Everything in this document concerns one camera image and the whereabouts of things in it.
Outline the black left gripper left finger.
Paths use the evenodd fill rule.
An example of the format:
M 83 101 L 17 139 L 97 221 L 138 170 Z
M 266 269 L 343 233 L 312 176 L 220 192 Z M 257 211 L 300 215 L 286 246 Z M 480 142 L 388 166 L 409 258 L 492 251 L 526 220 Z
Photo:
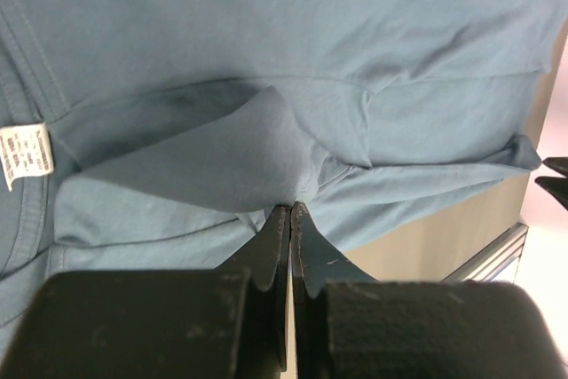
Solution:
M 4 378 L 277 378 L 287 368 L 289 210 L 208 270 L 65 272 L 37 292 Z

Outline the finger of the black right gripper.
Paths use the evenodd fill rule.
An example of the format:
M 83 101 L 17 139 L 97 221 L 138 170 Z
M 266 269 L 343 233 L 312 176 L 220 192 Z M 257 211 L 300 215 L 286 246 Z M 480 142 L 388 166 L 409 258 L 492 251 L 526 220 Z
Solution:
M 549 193 L 565 210 L 568 210 L 568 179 L 559 177 L 537 177 L 535 183 Z
M 567 157 L 548 157 L 543 160 L 543 164 L 560 175 L 568 175 Z

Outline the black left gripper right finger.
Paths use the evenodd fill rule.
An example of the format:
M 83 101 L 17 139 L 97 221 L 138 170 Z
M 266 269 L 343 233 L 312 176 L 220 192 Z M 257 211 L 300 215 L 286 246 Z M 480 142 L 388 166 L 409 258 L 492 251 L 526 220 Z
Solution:
M 302 203 L 290 231 L 299 377 L 566 377 L 521 288 L 376 280 L 320 233 Z

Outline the blue-grey t-shirt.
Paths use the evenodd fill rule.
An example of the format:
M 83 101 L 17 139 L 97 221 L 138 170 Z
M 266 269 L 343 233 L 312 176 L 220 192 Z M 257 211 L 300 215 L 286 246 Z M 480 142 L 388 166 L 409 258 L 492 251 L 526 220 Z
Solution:
M 1 0 L 1 345 L 52 275 L 354 249 L 527 174 L 567 0 Z

